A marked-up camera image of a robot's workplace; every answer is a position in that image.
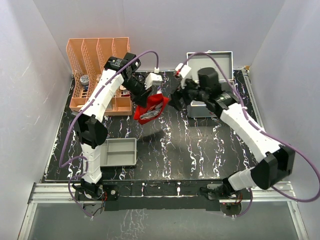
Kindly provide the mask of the red first aid pouch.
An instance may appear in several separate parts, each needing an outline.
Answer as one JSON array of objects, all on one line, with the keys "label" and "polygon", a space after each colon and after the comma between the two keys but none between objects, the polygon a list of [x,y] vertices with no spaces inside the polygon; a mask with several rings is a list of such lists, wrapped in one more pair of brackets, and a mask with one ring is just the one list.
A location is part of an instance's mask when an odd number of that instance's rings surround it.
[{"label": "red first aid pouch", "polygon": [[163,96],[162,93],[149,96],[147,98],[146,107],[136,107],[133,119],[138,121],[141,125],[157,119],[164,111],[169,100],[170,99]]}]

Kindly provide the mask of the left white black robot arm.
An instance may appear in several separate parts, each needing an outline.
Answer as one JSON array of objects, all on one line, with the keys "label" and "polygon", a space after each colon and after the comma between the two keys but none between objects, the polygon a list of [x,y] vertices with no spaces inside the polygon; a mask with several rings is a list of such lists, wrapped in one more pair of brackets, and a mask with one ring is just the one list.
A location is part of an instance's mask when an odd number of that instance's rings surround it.
[{"label": "left white black robot arm", "polygon": [[130,52],[124,58],[111,56],[104,65],[99,82],[75,117],[74,130],[79,138],[83,156],[83,173],[80,186],[74,186],[89,199],[97,200],[103,195],[101,185],[101,152],[108,130],[103,124],[106,109],[120,86],[130,93],[132,101],[147,106],[151,84],[140,82],[134,73],[141,66],[138,56]]}]

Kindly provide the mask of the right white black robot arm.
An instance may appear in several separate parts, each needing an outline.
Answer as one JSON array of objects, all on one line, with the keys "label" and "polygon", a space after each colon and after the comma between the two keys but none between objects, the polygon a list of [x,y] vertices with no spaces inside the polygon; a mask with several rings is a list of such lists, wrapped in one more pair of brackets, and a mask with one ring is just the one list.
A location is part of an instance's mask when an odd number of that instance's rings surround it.
[{"label": "right white black robot arm", "polygon": [[241,190],[259,187],[267,190],[293,170],[295,151],[279,141],[263,134],[261,128],[250,116],[232,91],[223,90],[219,75],[213,67],[201,68],[197,72],[198,81],[192,79],[192,69],[179,64],[175,77],[180,84],[171,94],[169,105],[180,111],[182,103],[203,102],[206,108],[244,141],[253,153],[257,165],[238,171],[224,178],[222,185],[212,192],[219,197],[235,198]]}]

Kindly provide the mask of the grey metal medicine case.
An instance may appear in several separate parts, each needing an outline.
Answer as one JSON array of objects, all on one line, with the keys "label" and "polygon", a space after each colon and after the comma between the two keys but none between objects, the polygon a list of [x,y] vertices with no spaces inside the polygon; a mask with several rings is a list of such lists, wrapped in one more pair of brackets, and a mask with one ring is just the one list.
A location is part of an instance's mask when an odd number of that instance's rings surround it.
[{"label": "grey metal medicine case", "polygon": [[190,118],[220,117],[223,110],[238,103],[233,93],[233,52],[206,51],[201,55],[186,54],[191,78],[198,85],[197,96],[187,106]]}]

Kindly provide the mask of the round blue tin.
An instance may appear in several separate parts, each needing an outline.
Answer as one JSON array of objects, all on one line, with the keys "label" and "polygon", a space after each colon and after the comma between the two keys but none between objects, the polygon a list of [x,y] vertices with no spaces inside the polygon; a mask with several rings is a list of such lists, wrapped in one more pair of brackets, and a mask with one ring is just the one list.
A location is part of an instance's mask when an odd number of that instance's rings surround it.
[{"label": "round blue tin", "polygon": [[83,86],[83,89],[85,91],[87,91],[89,89],[89,83],[90,83],[89,76],[88,75],[82,75],[80,77],[80,83]]}]

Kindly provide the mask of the orange plastic file organizer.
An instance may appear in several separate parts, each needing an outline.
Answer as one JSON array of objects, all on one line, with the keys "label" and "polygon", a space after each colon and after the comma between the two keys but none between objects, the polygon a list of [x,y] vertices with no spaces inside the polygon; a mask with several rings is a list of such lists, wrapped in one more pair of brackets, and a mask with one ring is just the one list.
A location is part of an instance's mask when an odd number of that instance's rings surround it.
[{"label": "orange plastic file organizer", "polygon": [[[128,37],[70,38],[66,45],[66,53],[75,84],[69,108],[74,112],[79,112],[98,85],[107,60],[110,57],[122,59],[130,51]],[[87,91],[80,82],[83,75],[89,77]]]}]

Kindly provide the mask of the grey plastic divided tray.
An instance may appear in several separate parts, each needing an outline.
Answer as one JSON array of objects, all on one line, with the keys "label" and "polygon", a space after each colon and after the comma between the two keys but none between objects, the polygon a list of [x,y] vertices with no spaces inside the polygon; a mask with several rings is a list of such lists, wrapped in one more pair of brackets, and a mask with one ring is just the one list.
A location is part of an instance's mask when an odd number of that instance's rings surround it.
[{"label": "grey plastic divided tray", "polygon": [[136,138],[107,138],[101,145],[101,167],[128,167],[136,164]]}]

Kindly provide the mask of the aluminium frame rail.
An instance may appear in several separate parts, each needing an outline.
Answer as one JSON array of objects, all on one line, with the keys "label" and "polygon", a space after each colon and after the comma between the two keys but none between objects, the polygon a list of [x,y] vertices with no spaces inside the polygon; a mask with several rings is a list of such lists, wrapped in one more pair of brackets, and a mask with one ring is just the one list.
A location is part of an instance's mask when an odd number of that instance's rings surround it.
[{"label": "aluminium frame rail", "polygon": [[255,165],[252,152],[225,124],[192,119],[172,108],[152,123],[109,117],[111,138],[135,138],[135,166],[104,168],[108,200],[90,200],[68,186],[81,173],[75,160],[59,168],[73,118],[63,112],[40,183],[33,185],[21,240],[306,240],[298,204],[276,191],[244,190],[238,203],[213,200],[229,174]]}]

